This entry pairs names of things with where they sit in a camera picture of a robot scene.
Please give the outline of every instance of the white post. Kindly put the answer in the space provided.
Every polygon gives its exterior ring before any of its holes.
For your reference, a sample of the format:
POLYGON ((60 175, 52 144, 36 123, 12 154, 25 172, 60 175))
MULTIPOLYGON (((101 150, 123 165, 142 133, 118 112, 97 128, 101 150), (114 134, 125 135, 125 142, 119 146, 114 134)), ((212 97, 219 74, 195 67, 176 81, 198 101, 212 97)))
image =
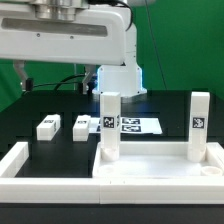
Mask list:
POLYGON ((193 92, 191 95, 188 159, 201 162, 205 159, 210 94, 193 92))
POLYGON ((119 159, 121 96, 117 92, 100 95, 101 157, 119 159))

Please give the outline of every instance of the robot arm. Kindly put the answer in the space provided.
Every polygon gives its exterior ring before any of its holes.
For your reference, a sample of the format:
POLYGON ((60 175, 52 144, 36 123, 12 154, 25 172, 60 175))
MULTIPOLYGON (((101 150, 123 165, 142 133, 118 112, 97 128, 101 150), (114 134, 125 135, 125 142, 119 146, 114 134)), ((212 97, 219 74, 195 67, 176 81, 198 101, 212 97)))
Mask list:
POLYGON ((36 60, 104 65, 95 94, 118 91, 129 98, 146 92, 136 64, 136 28, 130 26, 130 9, 112 7, 145 1, 19 1, 28 4, 0 3, 0 58, 22 61, 14 66, 24 86, 23 61, 36 60))

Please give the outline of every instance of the small white block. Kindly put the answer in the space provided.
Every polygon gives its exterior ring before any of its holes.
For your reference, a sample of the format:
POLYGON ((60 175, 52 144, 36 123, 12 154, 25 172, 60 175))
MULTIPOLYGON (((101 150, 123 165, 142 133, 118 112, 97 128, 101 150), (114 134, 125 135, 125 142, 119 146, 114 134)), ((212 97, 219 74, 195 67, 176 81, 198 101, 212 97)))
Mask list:
POLYGON ((78 116, 73 127, 73 141, 87 141, 91 117, 88 115, 78 116))
POLYGON ((37 140, 51 141, 61 127, 61 117, 58 114, 48 115, 37 126, 37 140))

